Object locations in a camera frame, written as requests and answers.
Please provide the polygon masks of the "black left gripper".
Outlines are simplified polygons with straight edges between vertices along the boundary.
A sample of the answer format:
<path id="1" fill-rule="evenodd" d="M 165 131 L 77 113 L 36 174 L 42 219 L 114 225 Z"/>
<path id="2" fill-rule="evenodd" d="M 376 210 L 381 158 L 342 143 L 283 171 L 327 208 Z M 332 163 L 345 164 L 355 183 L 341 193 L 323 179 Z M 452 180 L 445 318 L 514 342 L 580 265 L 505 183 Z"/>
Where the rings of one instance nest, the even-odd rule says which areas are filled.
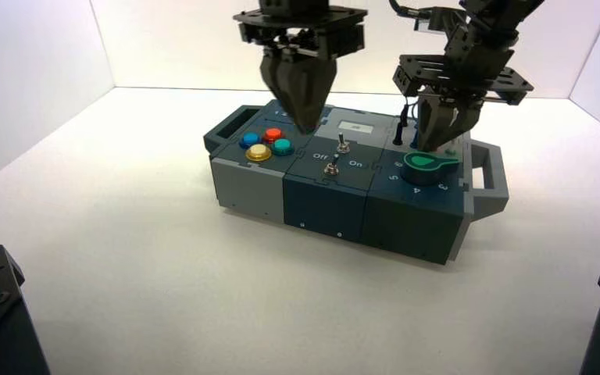
<path id="1" fill-rule="evenodd" d="M 319 126 L 336 59 L 364 49 L 367 15 L 328 1 L 260 1 L 233 16 L 242 41 L 262 47 L 263 81 L 300 133 Z"/>

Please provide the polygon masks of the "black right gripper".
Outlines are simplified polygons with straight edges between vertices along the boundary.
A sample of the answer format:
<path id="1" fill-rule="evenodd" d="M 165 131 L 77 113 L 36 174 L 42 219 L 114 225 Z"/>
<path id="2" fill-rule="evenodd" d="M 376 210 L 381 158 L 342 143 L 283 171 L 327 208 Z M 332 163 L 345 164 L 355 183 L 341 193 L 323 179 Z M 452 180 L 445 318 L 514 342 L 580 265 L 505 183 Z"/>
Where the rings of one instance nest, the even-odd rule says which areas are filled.
<path id="1" fill-rule="evenodd" d="M 472 26 L 456 27 L 448 34 L 442 55 L 400 55 L 393 81 L 405 97 L 417 96 L 422 87 L 437 95 L 486 98 L 519 105 L 534 90 L 530 81 L 509 67 L 516 39 Z M 439 97 L 420 96 L 418 149 L 432 152 L 470 131 L 479 121 L 483 102 L 456 107 Z"/>

